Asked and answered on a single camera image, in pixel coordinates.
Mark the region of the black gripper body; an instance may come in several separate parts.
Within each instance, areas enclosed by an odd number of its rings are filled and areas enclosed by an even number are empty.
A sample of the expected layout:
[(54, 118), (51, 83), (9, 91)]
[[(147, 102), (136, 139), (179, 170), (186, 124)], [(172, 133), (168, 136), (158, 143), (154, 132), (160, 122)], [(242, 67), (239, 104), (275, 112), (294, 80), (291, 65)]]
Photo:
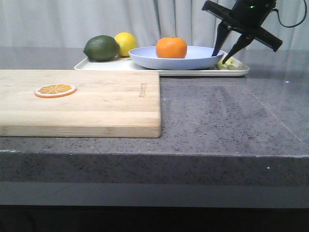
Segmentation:
[(231, 26), (231, 30), (240, 34), (251, 35), (276, 52), (282, 45), (282, 40), (261, 27), (275, 6), (274, 0), (238, 0), (232, 9), (228, 9), (207, 0), (202, 10), (226, 21)]

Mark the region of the black gripper finger outside plate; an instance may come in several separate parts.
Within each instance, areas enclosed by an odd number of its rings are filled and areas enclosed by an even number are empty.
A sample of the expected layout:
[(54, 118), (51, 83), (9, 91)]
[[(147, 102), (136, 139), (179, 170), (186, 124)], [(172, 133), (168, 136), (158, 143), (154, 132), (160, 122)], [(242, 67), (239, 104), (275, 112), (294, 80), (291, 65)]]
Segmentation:
[(242, 34), (236, 41), (236, 43), (232, 46), (231, 50), (224, 57), (222, 63), (225, 64), (233, 55), (235, 55), (238, 51), (247, 47), (255, 38), (251, 35)]

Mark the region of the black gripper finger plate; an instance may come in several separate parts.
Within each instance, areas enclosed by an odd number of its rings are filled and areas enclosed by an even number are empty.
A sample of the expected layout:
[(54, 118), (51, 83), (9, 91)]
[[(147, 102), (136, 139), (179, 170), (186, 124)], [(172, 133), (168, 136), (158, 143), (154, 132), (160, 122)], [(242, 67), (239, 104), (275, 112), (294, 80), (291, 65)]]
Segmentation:
[(218, 55), (230, 32), (231, 32), (231, 26), (226, 21), (222, 20), (217, 27), (217, 37), (212, 53), (213, 57)]

